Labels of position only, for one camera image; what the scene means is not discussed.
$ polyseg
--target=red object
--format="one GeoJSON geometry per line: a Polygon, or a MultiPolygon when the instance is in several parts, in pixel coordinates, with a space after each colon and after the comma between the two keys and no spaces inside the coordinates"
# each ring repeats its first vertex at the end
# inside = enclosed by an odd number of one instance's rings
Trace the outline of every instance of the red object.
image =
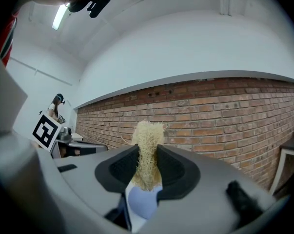
{"type": "Polygon", "coordinates": [[[17,24],[18,13],[19,11],[10,16],[6,26],[0,34],[0,58],[5,67],[7,66],[12,49],[13,32],[17,24]]]}

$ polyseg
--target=white ceiling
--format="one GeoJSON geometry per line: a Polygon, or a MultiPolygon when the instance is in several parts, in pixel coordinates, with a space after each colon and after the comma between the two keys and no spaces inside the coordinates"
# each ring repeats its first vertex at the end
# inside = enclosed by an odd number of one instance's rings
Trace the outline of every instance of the white ceiling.
{"type": "MultiPolygon", "coordinates": [[[[233,0],[233,14],[249,16],[273,27],[270,3],[267,0],[233,0]]],[[[35,28],[54,45],[61,47],[77,59],[88,63],[101,49],[144,21],[171,13],[190,10],[219,11],[220,0],[111,0],[96,19],[86,9],[68,16],[58,31],[52,23],[58,7],[29,3],[20,11],[16,34],[27,34],[35,28]]]]}

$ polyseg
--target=dried loofah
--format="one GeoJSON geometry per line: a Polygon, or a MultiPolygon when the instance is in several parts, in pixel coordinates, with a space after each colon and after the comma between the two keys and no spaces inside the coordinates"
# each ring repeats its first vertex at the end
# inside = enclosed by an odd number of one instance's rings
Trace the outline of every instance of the dried loofah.
{"type": "Polygon", "coordinates": [[[162,184],[161,174],[157,168],[156,150],[158,144],[164,144],[163,124],[139,122],[132,139],[132,145],[136,144],[139,147],[139,159],[132,183],[144,191],[151,191],[162,184]]]}

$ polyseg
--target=ceiling light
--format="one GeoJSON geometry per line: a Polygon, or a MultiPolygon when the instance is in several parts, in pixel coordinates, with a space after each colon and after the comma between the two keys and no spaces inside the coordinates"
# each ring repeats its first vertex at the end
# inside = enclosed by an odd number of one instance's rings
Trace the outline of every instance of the ceiling light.
{"type": "Polygon", "coordinates": [[[65,5],[61,5],[57,11],[57,14],[55,16],[54,22],[53,22],[53,29],[58,30],[59,25],[63,19],[63,16],[65,12],[67,11],[67,7],[65,5]]]}

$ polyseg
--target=brick wall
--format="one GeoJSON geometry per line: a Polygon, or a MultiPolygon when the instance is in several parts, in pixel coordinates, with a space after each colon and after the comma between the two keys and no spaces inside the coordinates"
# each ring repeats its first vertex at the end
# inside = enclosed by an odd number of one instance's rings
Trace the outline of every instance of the brick wall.
{"type": "MultiPolygon", "coordinates": [[[[113,149],[130,142],[142,120],[167,123],[166,144],[222,159],[268,189],[279,146],[294,131],[294,83],[220,78],[147,88],[79,109],[76,132],[113,149]]],[[[285,171],[281,183],[294,159],[285,171]]]]}

